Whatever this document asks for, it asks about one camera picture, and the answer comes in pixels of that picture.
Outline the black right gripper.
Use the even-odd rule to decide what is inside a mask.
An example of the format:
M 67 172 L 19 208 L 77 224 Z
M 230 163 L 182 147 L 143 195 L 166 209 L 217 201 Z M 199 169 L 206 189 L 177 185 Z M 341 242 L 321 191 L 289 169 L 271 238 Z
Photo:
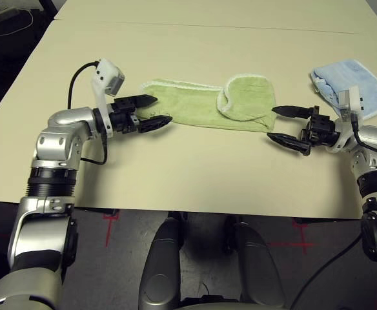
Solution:
M 331 147 L 336 144 L 340 133 L 335 130 L 335 123 L 329 116 L 319 114 L 319 106 L 303 108 L 283 105 L 272 108 L 276 114 L 286 118 L 308 118 L 307 126 L 301 130 L 300 138 L 282 134 L 267 133 L 275 143 L 291 150 L 298 151 L 304 156 L 311 153 L 311 147 L 324 145 Z

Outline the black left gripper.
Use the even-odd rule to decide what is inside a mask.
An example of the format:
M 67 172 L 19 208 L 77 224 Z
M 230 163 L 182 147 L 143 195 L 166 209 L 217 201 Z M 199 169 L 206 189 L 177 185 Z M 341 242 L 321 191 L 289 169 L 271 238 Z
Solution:
M 112 112 L 110 113 L 113 130 L 122 134 L 146 133 L 168 125 L 172 121 L 172 116 L 158 115 L 139 120 L 135 114 L 136 109 L 146 108 L 157 100 L 156 97 L 148 94 L 116 98 L 111 104 Z

